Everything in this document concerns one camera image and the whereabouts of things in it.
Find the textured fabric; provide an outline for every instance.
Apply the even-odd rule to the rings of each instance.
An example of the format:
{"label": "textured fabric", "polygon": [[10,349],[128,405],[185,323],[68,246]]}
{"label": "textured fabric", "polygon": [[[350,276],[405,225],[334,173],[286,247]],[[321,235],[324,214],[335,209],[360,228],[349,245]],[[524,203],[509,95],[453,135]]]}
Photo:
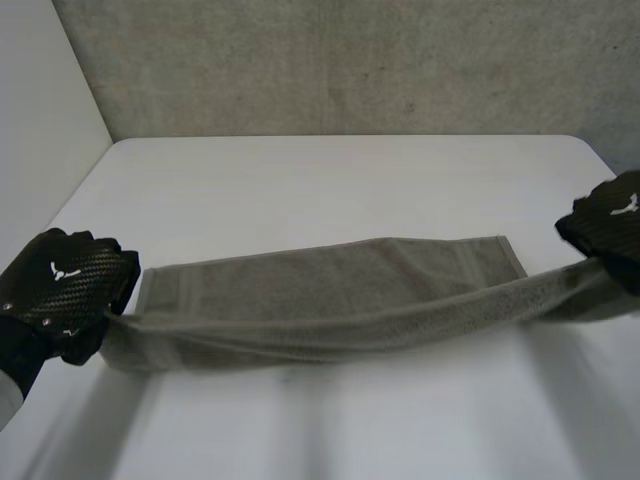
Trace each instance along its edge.
{"label": "textured fabric", "polygon": [[[524,277],[504,237],[383,238],[153,269],[141,315],[114,319],[101,351],[131,370],[335,362],[507,322],[606,317],[626,296],[595,259]],[[628,298],[623,310],[637,308]]]}

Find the black glove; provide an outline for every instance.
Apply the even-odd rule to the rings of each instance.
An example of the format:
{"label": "black glove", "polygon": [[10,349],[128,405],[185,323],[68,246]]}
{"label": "black glove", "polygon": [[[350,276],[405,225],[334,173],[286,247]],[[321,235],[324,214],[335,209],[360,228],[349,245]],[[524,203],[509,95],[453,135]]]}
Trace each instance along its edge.
{"label": "black glove", "polygon": [[598,257],[614,280],[640,295],[640,171],[604,182],[573,202],[573,213],[556,223],[560,236]]}
{"label": "black glove", "polygon": [[22,335],[38,338],[47,358],[82,365],[100,348],[105,313],[124,311],[139,275],[137,252],[122,251],[116,240],[49,230],[0,275],[0,327],[27,325]]}

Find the gray wall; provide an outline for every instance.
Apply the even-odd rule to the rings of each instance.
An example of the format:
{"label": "gray wall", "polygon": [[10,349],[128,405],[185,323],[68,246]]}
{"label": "gray wall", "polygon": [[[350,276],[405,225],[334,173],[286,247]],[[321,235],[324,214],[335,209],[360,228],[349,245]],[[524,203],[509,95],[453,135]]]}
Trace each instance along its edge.
{"label": "gray wall", "polygon": [[640,159],[637,0],[54,5],[114,140],[551,133]]}

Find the concrete wall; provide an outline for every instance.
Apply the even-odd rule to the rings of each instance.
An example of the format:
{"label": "concrete wall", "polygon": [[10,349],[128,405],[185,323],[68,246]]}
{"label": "concrete wall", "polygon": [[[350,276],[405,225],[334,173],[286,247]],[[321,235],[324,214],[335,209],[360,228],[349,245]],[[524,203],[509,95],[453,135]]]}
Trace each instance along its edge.
{"label": "concrete wall", "polygon": [[110,145],[51,3],[0,1],[0,270]]}
{"label": "concrete wall", "polygon": [[54,0],[114,139],[555,133],[640,158],[633,0]]}

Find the towel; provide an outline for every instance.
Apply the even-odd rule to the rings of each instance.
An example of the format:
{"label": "towel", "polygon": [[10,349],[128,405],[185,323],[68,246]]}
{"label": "towel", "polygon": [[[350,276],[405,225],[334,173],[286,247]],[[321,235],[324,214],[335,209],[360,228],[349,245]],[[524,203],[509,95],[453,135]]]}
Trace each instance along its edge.
{"label": "towel", "polygon": [[101,353],[136,371],[340,362],[639,307],[597,258],[526,277],[505,237],[379,238],[147,270]]}

